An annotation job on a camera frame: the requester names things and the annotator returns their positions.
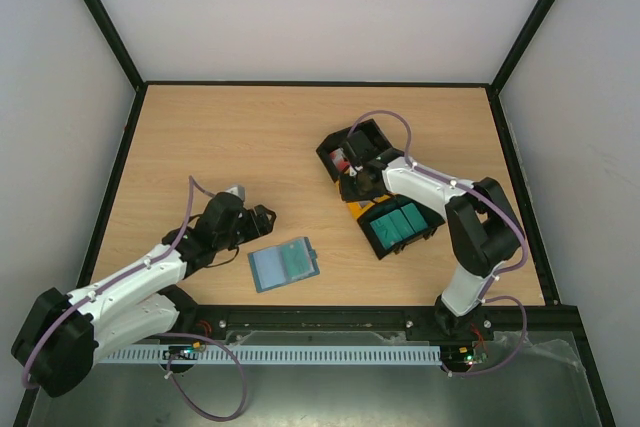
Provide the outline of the yellow bin with cards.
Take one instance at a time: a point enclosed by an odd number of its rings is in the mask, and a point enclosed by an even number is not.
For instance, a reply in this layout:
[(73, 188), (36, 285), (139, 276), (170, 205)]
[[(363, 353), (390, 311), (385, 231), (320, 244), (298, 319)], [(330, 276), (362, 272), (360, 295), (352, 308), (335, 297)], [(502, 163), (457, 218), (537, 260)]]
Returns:
[(372, 199), (346, 201), (350, 215), (357, 221), (373, 219), (383, 215), (389, 210), (396, 200), (393, 194), (385, 194)]

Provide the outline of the teal card holder wallet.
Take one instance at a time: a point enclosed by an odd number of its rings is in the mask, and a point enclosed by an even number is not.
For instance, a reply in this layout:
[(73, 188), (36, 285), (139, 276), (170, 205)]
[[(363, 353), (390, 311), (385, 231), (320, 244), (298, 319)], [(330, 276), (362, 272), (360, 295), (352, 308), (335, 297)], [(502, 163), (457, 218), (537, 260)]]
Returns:
[(248, 254), (249, 266), (258, 293), (317, 276), (320, 273), (318, 255), (308, 237)]

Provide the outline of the black bin with red cards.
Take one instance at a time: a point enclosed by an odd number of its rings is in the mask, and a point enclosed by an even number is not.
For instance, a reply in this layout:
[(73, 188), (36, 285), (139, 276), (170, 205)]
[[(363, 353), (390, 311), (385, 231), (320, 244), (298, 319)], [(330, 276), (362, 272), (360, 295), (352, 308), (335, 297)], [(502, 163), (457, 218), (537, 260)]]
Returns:
[[(344, 128), (329, 134), (317, 147), (316, 154), (325, 167), (333, 183), (339, 180), (340, 174), (349, 165), (344, 156), (341, 144), (346, 140), (350, 128)], [(374, 146), (376, 154), (382, 153), (392, 147), (388, 138), (384, 135), (378, 124), (373, 119), (361, 122), (354, 130), (363, 132)]]

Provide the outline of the black bin with teal cards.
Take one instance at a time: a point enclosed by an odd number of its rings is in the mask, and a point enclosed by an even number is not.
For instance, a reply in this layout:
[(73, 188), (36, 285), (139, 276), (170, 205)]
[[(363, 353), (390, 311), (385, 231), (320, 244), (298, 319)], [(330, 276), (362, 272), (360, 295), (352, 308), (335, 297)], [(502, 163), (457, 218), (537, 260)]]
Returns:
[(434, 210), (400, 195), (356, 201), (348, 207), (379, 260), (428, 240), (445, 224)]

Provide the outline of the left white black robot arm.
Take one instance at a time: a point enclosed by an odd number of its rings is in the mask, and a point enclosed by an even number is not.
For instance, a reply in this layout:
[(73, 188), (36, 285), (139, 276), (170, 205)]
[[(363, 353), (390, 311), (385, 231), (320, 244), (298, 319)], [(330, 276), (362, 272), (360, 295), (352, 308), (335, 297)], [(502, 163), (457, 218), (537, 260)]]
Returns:
[(168, 292), (212, 267), (219, 252), (270, 234), (275, 221), (263, 205), (246, 207), (238, 190), (219, 192), (132, 264), (68, 293), (44, 291), (11, 347), (23, 386), (61, 396), (112, 352), (170, 331), (180, 312)]

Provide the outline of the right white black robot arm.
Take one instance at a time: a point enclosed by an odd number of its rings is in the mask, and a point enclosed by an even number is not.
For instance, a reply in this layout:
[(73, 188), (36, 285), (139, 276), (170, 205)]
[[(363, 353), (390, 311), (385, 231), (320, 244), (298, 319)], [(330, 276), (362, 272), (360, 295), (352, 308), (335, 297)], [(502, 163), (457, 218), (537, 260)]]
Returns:
[(406, 152), (382, 149), (357, 129), (346, 134), (340, 149), (348, 162), (340, 174), (345, 201), (406, 197), (435, 212), (448, 227), (457, 266), (434, 305), (435, 322), (445, 335), (469, 322), (501, 274), (528, 260), (524, 231), (495, 179), (472, 182), (441, 173)]

